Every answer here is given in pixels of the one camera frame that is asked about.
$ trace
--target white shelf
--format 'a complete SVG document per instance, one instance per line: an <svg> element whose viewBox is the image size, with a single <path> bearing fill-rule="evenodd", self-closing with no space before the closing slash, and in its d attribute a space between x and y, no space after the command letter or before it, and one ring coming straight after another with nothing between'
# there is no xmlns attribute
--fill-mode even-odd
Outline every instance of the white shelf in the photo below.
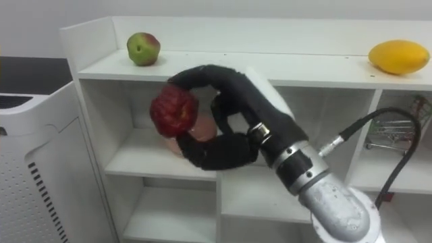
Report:
<svg viewBox="0 0 432 243"><path fill-rule="evenodd" d="M386 242L417 243L412 232L389 203L383 203L379 213L381 214L381 229Z"/></svg>
<svg viewBox="0 0 432 243"><path fill-rule="evenodd" d="M204 64L225 65L238 70L250 66L276 86L432 90L432 65L415 74L393 76L372 67L367 57L343 55L162 51L155 65L137 67L129 60L126 50L117 50L80 70L78 77L164 82L180 71Z"/></svg>
<svg viewBox="0 0 432 243"><path fill-rule="evenodd" d="M299 243L297 225L274 221L223 219L223 243Z"/></svg>
<svg viewBox="0 0 432 243"><path fill-rule="evenodd" d="M189 161L175 156L154 129L134 129L105 173L185 180L216 180L216 173L203 171Z"/></svg>
<svg viewBox="0 0 432 243"><path fill-rule="evenodd" d="M401 152L364 148L350 184L364 191L380 191L401 158ZM432 151L420 145L395 179L390 191L432 194L431 176Z"/></svg>
<svg viewBox="0 0 432 243"><path fill-rule="evenodd" d="M221 174L225 216L310 223L311 214L268 167L248 166Z"/></svg>
<svg viewBox="0 0 432 243"><path fill-rule="evenodd" d="M123 238L214 243L215 201L213 192L145 188Z"/></svg>

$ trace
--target black countertop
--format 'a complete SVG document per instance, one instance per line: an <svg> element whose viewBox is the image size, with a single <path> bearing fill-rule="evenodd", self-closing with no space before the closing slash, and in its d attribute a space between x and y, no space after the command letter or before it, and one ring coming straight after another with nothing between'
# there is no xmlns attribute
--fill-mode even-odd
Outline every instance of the black countertop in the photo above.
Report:
<svg viewBox="0 0 432 243"><path fill-rule="evenodd" d="M70 81L66 59L0 57L0 93L49 95Z"/></svg>

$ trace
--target white wall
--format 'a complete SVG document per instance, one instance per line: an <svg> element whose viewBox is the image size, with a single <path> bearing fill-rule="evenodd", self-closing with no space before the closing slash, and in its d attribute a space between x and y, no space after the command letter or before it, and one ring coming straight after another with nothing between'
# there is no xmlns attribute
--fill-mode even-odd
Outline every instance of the white wall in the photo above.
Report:
<svg viewBox="0 0 432 243"><path fill-rule="evenodd" d="M0 0L0 54L63 57L58 29L103 16L432 20L431 11L431 0Z"/></svg>

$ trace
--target green apple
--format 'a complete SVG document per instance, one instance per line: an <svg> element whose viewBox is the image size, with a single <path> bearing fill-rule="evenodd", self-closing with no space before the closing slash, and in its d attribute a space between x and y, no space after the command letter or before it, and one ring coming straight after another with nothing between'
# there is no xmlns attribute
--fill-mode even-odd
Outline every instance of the green apple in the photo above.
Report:
<svg viewBox="0 0 432 243"><path fill-rule="evenodd" d="M139 66L152 65L161 50L161 43L152 34L139 32L128 39L129 58Z"/></svg>

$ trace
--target yellow mango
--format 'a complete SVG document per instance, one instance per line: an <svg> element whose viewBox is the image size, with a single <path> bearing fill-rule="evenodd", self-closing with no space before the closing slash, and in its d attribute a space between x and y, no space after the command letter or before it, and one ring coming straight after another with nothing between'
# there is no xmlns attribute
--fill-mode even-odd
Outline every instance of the yellow mango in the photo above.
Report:
<svg viewBox="0 0 432 243"><path fill-rule="evenodd" d="M390 40L369 52L369 61L391 74L409 74L426 66L430 55L426 48L408 40Z"/></svg>

